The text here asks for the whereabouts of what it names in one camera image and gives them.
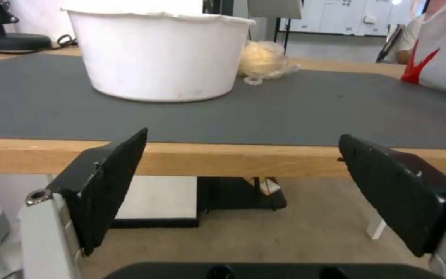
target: white cabinet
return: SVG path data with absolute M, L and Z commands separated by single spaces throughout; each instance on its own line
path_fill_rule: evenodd
M 367 0 L 326 0 L 321 33 L 357 35 Z
M 304 0 L 302 19 L 292 19 L 292 32 L 385 36 L 388 24 L 407 24 L 411 5 L 425 0 Z M 282 19 L 285 30 L 288 19 Z
M 391 2 L 392 0 L 367 0 L 357 34 L 386 35 L 388 33 L 388 19 L 393 7 Z

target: wooden table edge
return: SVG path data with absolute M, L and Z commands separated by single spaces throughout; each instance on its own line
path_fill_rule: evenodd
M 0 173 L 60 173 L 81 151 L 107 141 L 0 138 Z M 446 150 L 397 148 L 446 173 Z M 336 147 L 148 143 L 139 175 L 347 177 Z

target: white bag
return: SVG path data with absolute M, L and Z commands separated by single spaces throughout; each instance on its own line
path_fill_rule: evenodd
M 446 91 L 446 5 L 426 16 L 402 80 Z

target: metal screw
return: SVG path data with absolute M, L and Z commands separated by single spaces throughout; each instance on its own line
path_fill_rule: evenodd
M 37 205 L 52 198 L 53 194 L 49 189 L 37 189 L 36 191 L 27 195 L 25 198 L 25 204 L 28 207 L 31 207 L 32 205 Z

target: wooden table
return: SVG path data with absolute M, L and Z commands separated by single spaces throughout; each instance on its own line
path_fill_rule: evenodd
M 50 52 L 80 55 L 77 48 Z M 0 55 L 1 59 L 12 55 Z M 358 64 L 293 59 L 305 69 L 367 72 L 399 78 L 402 65 Z M 0 173 L 59 173 L 82 150 L 105 141 L 50 141 L 0 139 Z M 401 149 L 418 154 L 446 173 L 446 150 Z M 182 176 L 348 176 L 345 164 L 337 162 L 338 149 L 323 146 L 208 145 L 195 143 L 149 143 L 139 175 Z

